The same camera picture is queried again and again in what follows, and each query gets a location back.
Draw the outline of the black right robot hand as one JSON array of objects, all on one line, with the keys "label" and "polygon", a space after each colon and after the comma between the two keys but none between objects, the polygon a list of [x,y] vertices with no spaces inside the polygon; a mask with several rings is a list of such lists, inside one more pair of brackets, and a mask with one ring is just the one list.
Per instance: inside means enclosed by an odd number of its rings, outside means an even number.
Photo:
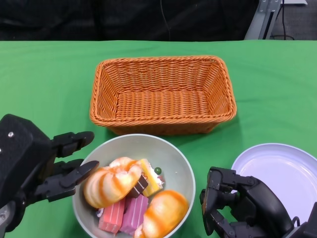
[{"label": "black right robot hand", "polygon": [[286,208],[260,179],[211,167],[200,203],[206,234],[222,238],[283,238],[294,229]]}]

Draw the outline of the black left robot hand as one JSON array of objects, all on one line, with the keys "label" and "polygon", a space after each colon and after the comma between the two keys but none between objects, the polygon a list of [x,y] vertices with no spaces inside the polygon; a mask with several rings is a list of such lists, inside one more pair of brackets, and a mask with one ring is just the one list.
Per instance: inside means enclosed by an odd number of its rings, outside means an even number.
[{"label": "black left robot hand", "polygon": [[65,158],[94,140],[94,133],[68,132],[53,139],[33,122],[12,114],[0,120],[0,205],[12,201],[23,186],[44,180],[55,158]]}]

